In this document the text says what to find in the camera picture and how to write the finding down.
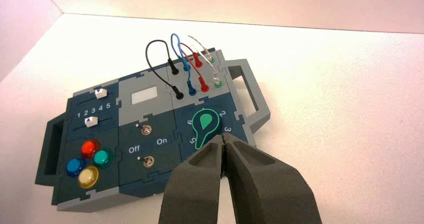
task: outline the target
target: black wire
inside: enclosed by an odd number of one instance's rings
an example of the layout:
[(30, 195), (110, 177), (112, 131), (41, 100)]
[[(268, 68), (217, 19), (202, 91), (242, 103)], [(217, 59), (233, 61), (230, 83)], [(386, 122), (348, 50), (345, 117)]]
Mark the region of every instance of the black wire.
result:
[(148, 43), (148, 45), (146, 46), (146, 61), (147, 61), (147, 64), (149, 65), (149, 67), (150, 67), (150, 69), (153, 71), (153, 73), (155, 73), (156, 74), (156, 76), (160, 79), (160, 80), (162, 80), (164, 83), (166, 83), (169, 87), (173, 87), (172, 85), (170, 85), (170, 83), (168, 83), (166, 80), (164, 80), (162, 77), (160, 77), (159, 76), (159, 74), (158, 73), (156, 73), (156, 71), (153, 69), (153, 67), (150, 65), (150, 62), (149, 62), (149, 57), (147, 56), (147, 50), (148, 50), (148, 47), (152, 44), (152, 43), (154, 43), (154, 42), (162, 42), (162, 43), (164, 43), (165, 44), (165, 46), (167, 47), (167, 49), (166, 49), (166, 52), (168, 53), (168, 59), (171, 59), (171, 57), (170, 57), (170, 50), (168, 49), (168, 44), (165, 42), (165, 41), (163, 41), (163, 40), (161, 40), (161, 39), (155, 39), (155, 40), (153, 40), (153, 41), (150, 41), (150, 43)]

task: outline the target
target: wire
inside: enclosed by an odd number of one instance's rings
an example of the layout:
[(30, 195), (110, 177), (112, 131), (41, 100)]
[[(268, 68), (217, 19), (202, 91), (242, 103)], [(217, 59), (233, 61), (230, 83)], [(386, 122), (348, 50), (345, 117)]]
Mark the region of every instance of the wire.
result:
[(188, 47), (185, 43), (181, 43), (181, 45), (183, 45), (183, 46), (185, 46), (186, 48), (188, 48), (193, 54), (194, 54), (194, 52), (193, 52), (193, 50), (190, 48), (190, 47)]
[(193, 62), (189, 59), (189, 57), (187, 56), (187, 54), (184, 53), (184, 51), (182, 53), (184, 54), (185, 58), (190, 62), (190, 65), (196, 70), (196, 72), (199, 75), (199, 77), (201, 77), (202, 75), (199, 73), (198, 69), (195, 67), (195, 65), (193, 64)]
[[(173, 42), (173, 36), (174, 35), (175, 35), (176, 39), (178, 40), (177, 46), (178, 46), (180, 55), (178, 55), (177, 52), (174, 49), (174, 42)], [(190, 67), (189, 67), (189, 64), (187, 63), (187, 61), (182, 58), (183, 50), (181, 49), (180, 37), (178, 37), (178, 35), (176, 33), (171, 34), (171, 46), (173, 48), (173, 52), (175, 53), (175, 55), (181, 60), (181, 62), (183, 63), (185, 69), (187, 69), (187, 72), (188, 72), (188, 79), (187, 79), (187, 81), (190, 81), (190, 78), (191, 78)]]
[(147, 51), (148, 51), (148, 47), (149, 47), (152, 43), (154, 43), (154, 42), (162, 42), (162, 43), (164, 43), (164, 44), (165, 44), (165, 46), (167, 47), (166, 52), (168, 53), (168, 64), (172, 64), (171, 57), (169, 56), (169, 55), (170, 55), (170, 49), (168, 48), (168, 44), (167, 44), (165, 41), (161, 40), (161, 39), (155, 39), (155, 40), (153, 40), (153, 41), (150, 41), (150, 43), (148, 43), (148, 44), (147, 44), (147, 46), (146, 46), (146, 51), (145, 51), (147, 64), (148, 64), (148, 66), (150, 67), (150, 69), (153, 71), (153, 73), (155, 73), (155, 74), (156, 74), (156, 76), (157, 76), (160, 80), (162, 80), (164, 83), (166, 83), (169, 87), (171, 87), (171, 88), (172, 88), (172, 90), (175, 92), (176, 98), (177, 98), (177, 99), (182, 99), (182, 98), (184, 97), (184, 94), (183, 94), (183, 93), (181, 93), (181, 92), (178, 90), (178, 88), (177, 88), (176, 86), (171, 85), (171, 84), (170, 84), (170, 83), (168, 83), (166, 80), (164, 80), (162, 77), (160, 77), (160, 76), (159, 76), (159, 74), (158, 74), (158, 73), (156, 73), (156, 71), (153, 69), (152, 65), (150, 64), (150, 61), (149, 61), (149, 57), (148, 57)]
[(198, 52), (202, 57), (203, 57), (203, 59), (205, 59), (206, 60), (206, 62), (213, 68), (213, 72), (214, 73), (217, 73), (217, 71), (216, 71), (216, 69), (215, 69), (215, 67), (212, 65), (212, 63), (202, 54), (202, 52), (199, 52), (198, 51), (198, 49), (196, 49), (195, 47), (193, 47), (195, 50), (196, 50), (196, 52)]
[(167, 43), (166, 43), (165, 41), (161, 40), (161, 39), (155, 39), (155, 40), (153, 40), (153, 41), (150, 41), (150, 43), (148, 43), (148, 44), (147, 44), (147, 46), (146, 46), (145, 55), (146, 55), (146, 61), (147, 61), (147, 64), (148, 64), (148, 66), (150, 67), (150, 69), (153, 71), (153, 73), (155, 73), (155, 74), (156, 74), (156, 76), (157, 76), (160, 80), (162, 80), (164, 83), (166, 83), (169, 87), (172, 87), (173, 85), (171, 85), (170, 83), (168, 83), (166, 80), (164, 80), (162, 77), (160, 77), (158, 73), (156, 73), (156, 71), (153, 69), (152, 65), (151, 65), (151, 64), (150, 64), (150, 62), (149, 62), (149, 57), (147, 56), (147, 55), (148, 55), (148, 54), (147, 54), (147, 51), (148, 51), (148, 47), (149, 47), (152, 43), (154, 43), (154, 42), (162, 42), (162, 43), (164, 43), (164, 44), (165, 44), (165, 46), (167, 47), (166, 51), (167, 51), (167, 53), (168, 53), (168, 58), (171, 58), (171, 57), (169, 56), (169, 55), (170, 55), (170, 50), (168, 49), (168, 45), (167, 45)]
[(190, 38), (192, 38), (192, 39), (194, 39), (198, 44), (200, 44), (200, 46), (203, 48), (203, 49), (206, 49), (197, 39), (195, 39), (193, 36), (191, 36), (191, 35), (189, 35), (189, 37)]

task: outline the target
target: blue button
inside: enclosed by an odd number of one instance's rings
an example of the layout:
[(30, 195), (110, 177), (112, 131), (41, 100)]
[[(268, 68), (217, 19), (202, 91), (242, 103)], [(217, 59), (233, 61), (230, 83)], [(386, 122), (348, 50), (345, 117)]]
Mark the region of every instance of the blue button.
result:
[(66, 165), (66, 173), (75, 177), (86, 167), (86, 161), (81, 158), (72, 158)]

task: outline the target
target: handle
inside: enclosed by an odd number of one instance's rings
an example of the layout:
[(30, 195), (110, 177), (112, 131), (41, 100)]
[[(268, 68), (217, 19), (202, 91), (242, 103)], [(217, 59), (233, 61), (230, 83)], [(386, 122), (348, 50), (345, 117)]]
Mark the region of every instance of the handle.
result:
[(258, 82), (256, 82), (255, 76), (246, 59), (226, 60), (225, 66), (228, 67), (232, 79), (240, 76), (243, 77), (244, 84), (247, 87), (256, 110), (256, 112), (247, 117), (245, 123), (250, 126), (251, 132), (255, 133), (271, 117), (267, 102), (265, 102), (261, 89), (259, 89)]
[(58, 166), (64, 122), (65, 113), (47, 122), (35, 184), (54, 186), (56, 183), (56, 169)]

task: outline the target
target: gray handle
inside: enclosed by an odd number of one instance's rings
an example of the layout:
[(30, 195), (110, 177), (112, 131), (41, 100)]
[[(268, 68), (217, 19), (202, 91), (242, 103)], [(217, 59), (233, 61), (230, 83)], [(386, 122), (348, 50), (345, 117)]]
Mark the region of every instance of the gray handle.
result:
[(250, 126), (251, 132), (255, 133), (265, 122), (270, 119), (271, 113), (265, 98), (259, 89), (258, 82), (246, 59), (226, 60), (225, 66), (228, 68), (232, 79), (243, 77), (244, 83), (252, 99), (256, 112), (247, 117), (245, 123)]

